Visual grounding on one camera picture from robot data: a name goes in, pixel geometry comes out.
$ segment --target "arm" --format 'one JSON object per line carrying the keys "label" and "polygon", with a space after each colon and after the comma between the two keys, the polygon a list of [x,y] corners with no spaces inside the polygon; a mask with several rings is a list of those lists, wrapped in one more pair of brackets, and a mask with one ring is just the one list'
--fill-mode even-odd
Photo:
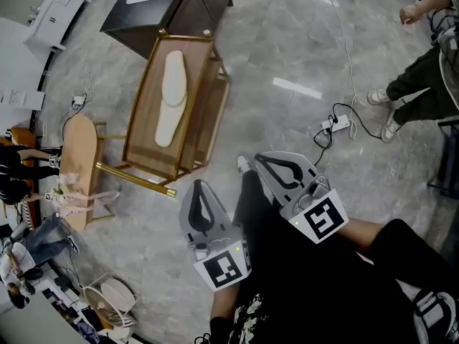
{"label": "arm", "polygon": [[26,159],[29,159],[29,158],[38,158],[38,159],[43,159],[45,161],[48,161],[50,157],[50,154],[42,152],[37,149],[23,149],[23,150],[19,150],[17,153],[21,157],[21,161],[25,161]]}
{"label": "arm", "polygon": [[36,200],[42,200],[44,199],[44,195],[41,195],[40,193],[32,193],[30,196],[24,197],[21,201],[26,201],[28,203],[31,203]]}
{"label": "arm", "polygon": [[210,313],[210,333],[214,344],[228,343],[239,286],[236,283],[214,293]]}
{"label": "arm", "polygon": [[214,302],[210,312],[210,320],[214,317],[223,317],[232,319],[235,313],[237,293],[239,292],[239,283],[230,285],[214,293]]}
{"label": "arm", "polygon": [[451,0],[421,0],[400,9],[402,24],[413,24],[421,16],[435,9],[445,9],[452,6]]}
{"label": "arm", "polygon": [[383,224],[349,218],[349,223],[339,229],[337,234],[352,242],[358,253],[370,258],[373,241],[383,228]]}
{"label": "arm", "polygon": [[13,251],[12,250],[9,250],[9,251],[6,251],[6,255],[8,255],[9,257],[9,261],[11,262],[11,265],[13,266],[13,268],[17,271],[17,275],[18,277],[22,276],[22,270],[21,268],[19,267],[19,264],[16,260],[16,257],[14,256],[13,254]]}

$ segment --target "hand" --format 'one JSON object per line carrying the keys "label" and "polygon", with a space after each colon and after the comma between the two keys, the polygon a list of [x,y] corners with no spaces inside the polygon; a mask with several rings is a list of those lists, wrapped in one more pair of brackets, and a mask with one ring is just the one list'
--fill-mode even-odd
{"label": "hand", "polygon": [[400,21],[402,24],[413,24],[422,16],[422,11],[416,4],[406,5],[400,9]]}

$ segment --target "jeans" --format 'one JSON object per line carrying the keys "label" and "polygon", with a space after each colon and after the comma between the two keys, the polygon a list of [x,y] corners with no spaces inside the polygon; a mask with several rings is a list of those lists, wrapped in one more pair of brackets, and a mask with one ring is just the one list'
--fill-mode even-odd
{"label": "jeans", "polygon": [[24,246],[31,254],[36,265],[53,259],[62,252],[63,249],[70,248],[70,242],[67,239],[61,239],[57,242],[46,242],[46,237],[60,225],[60,218],[56,214],[47,218],[43,224],[33,231],[24,241]]}
{"label": "jeans", "polygon": [[414,100],[395,111],[399,125],[416,120],[441,120],[459,115],[440,71],[440,48],[433,47],[407,67],[386,89],[391,101],[425,90]]}

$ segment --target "table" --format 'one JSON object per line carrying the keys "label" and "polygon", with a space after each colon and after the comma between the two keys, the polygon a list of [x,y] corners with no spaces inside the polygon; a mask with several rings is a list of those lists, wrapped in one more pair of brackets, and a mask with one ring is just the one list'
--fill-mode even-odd
{"label": "table", "polygon": [[[72,185],[72,190],[82,195],[93,195],[98,186],[99,172],[94,165],[102,159],[103,140],[98,138],[96,125],[104,124],[104,122],[94,123],[86,116],[76,114],[65,127],[60,172],[78,173],[80,179],[76,184]],[[77,205],[89,207],[93,204],[93,200],[82,200],[78,201]],[[76,231],[82,231],[86,224],[92,221],[113,217],[114,215],[111,211],[107,210],[109,214],[99,218],[93,218],[93,211],[91,210],[70,214],[65,217],[65,220]]]}
{"label": "table", "polygon": [[[187,102],[174,139],[167,148],[156,145],[154,134],[158,124],[164,62],[167,54],[181,50],[184,55]],[[169,36],[156,40],[148,60],[131,113],[126,136],[104,138],[125,139],[122,164],[96,167],[161,194],[176,196],[167,184],[208,164],[230,88],[222,59],[207,37]],[[163,181],[153,183],[123,171],[135,167],[152,173]]]}

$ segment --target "cable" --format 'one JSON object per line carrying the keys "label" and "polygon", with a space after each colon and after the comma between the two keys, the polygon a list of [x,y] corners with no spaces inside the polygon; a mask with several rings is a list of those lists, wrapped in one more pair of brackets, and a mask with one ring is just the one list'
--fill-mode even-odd
{"label": "cable", "polygon": [[70,116],[68,119],[66,119],[66,121],[64,122],[64,125],[62,126],[62,134],[61,134],[61,136],[62,136],[62,142],[64,141],[64,131],[65,131],[65,126],[66,126],[66,124],[67,124],[67,123],[69,122],[69,120],[71,120],[75,115],[77,115],[78,113],[80,113],[81,110],[84,108],[84,106],[85,106],[85,102],[80,106],[80,109],[79,109],[76,113],[74,113],[73,115],[71,115],[71,116]]}
{"label": "cable", "polygon": [[66,124],[68,123],[68,121],[71,118],[73,118],[76,114],[81,112],[81,110],[84,108],[86,103],[89,103],[89,102],[93,101],[94,94],[95,94],[95,90],[94,90],[94,85],[93,85],[93,74],[91,72],[89,72],[83,78],[81,92],[76,92],[75,95],[74,95],[74,97],[77,97],[77,96],[78,97],[84,97],[85,100],[83,101],[83,104],[82,105],[76,105],[74,103],[74,101],[72,100],[72,104],[70,106],[71,109],[68,110],[65,113],[65,115],[62,116],[62,118],[65,118],[70,113],[70,111],[72,111],[72,110],[77,111],[72,116],[70,116],[68,119],[66,119],[65,122],[64,122],[64,125],[62,126],[62,133],[61,133],[62,142],[64,141],[64,133],[65,133]]}
{"label": "cable", "polygon": [[[335,122],[334,122],[334,118],[333,118],[332,115],[328,115],[328,122],[330,123],[330,127],[320,130],[318,133],[316,133],[316,134],[314,135],[314,138],[313,138],[314,143],[316,143],[319,147],[322,148],[321,156],[318,157],[317,162],[314,163],[315,166],[317,166],[317,164],[321,161],[323,154],[325,153],[325,151],[326,151],[327,149],[329,149],[329,148],[331,147],[331,144],[333,143],[333,136],[331,136],[331,133],[333,132],[333,125],[335,124]],[[329,136],[327,145],[321,145],[321,144],[316,140],[316,138],[317,138],[320,134],[322,134],[323,132],[328,133],[328,136]]]}
{"label": "cable", "polygon": [[[349,107],[351,108],[351,110],[353,110],[354,102],[357,98],[357,91],[356,91],[356,85],[354,83],[354,76],[352,74],[352,61],[351,61],[351,57],[349,56],[349,50],[347,48],[347,41],[346,41],[346,35],[344,34],[343,22],[338,13],[338,9],[336,8],[335,3],[333,3],[333,0],[330,0],[330,2],[331,2],[331,5],[333,5],[333,8],[335,9],[336,16],[338,17],[338,20],[339,20],[339,26],[341,27],[341,32],[343,33],[344,49],[346,50],[347,61],[349,63],[349,74],[351,75],[352,88],[354,90],[354,96],[352,97],[351,105]],[[351,115],[349,116],[349,121],[351,122],[351,127],[349,128],[349,137],[351,139],[355,139],[357,136],[357,124],[354,120],[352,120],[352,111],[351,111]]]}
{"label": "cable", "polygon": [[350,105],[347,105],[346,103],[339,103],[338,102],[338,103],[335,103],[333,105],[332,110],[333,110],[333,115],[335,116],[335,119],[337,119],[336,114],[335,114],[335,106],[344,106],[344,107],[350,108],[352,110],[352,112],[356,114],[357,118],[359,119],[359,121],[360,121],[362,127],[365,129],[366,133],[368,135],[370,135],[372,138],[382,140],[381,136],[373,135],[372,133],[369,132],[368,128],[366,128],[366,126],[364,125],[364,122],[361,120],[361,118],[360,118],[359,114],[357,113],[357,111],[355,111],[355,109],[353,109]]}
{"label": "cable", "polygon": [[[67,230],[67,233],[71,236],[72,234],[70,233],[70,230],[67,228],[66,225],[64,225],[61,221],[58,221],[59,224],[64,227],[66,230]],[[72,265],[73,267],[73,270],[70,269],[69,267],[60,267],[61,269],[64,269],[65,271],[67,270],[70,270],[74,275],[75,277],[77,278],[77,281],[78,281],[78,284],[79,285],[82,285],[81,284],[81,281],[80,281],[80,278],[78,277],[78,274],[77,274],[77,268],[75,267],[75,265],[73,264],[73,260],[72,260],[72,249],[69,249],[69,257],[70,257],[70,264]]]}
{"label": "cable", "polygon": [[[318,160],[314,163],[315,166],[317,166],[318,163],[321,161],[322,156],[323,156],[323,154],[325,153],[325,151],[326,151],[327,149],[331,148],[331,146],[333,145],[333,135],[332,135],[332,134],[333,134],[333,125],[334,125],[335,123],[338,122],[338,117],[336,116],[336,113],[335,113],[335,106],[344,106],[344,107],[350,108],[350,109],[351,109],[351,113],[355,113],[355,114],[356,114],[356,116],[357,116],[357,118],[359,119],[359,121],[360,121],[362,127],[365,129],[365,131],[368,133],[368,135],[370,135],[370,136],[373,137],[373,138],[376,138],[376,139],[380,139],[380,140],[381,140],[381,137],[380,137],[380,136],[378,136],[378,135],[373,135],[373,134],[371,134],[371,133],[369,132],[368,128],[366,128],[364,122],[361,120],[360,115],[357,113],[357,111],[355,111],[355,109],[352,108],[352,106],[347,105],[346,103],[339,103],[339,102],[337,102],[337,103],[335,103],[335,104],[333,105],[333,107],[331,108],[331,111],[333,112],[333,115],[328,115],[328,122],[330,123],[330,127],[320,130],[320,131],[319,131],[318,133],[316,133],[316,134],[314,135],[314,137],[313,137],[314,143],[315,143],[316,145],[318,145],[320,148],[322,148],[321,156],[320,156],[320,157],[318,158]],[[329,136],[329,139],[328,139],[328,142],[327,142],[326,145],[322,145],[322,144],[320,144],[320,143],[316,140],[317,137],[318,137],[320,134],[322,134],[323,132],[328,133],[328,136]]]}

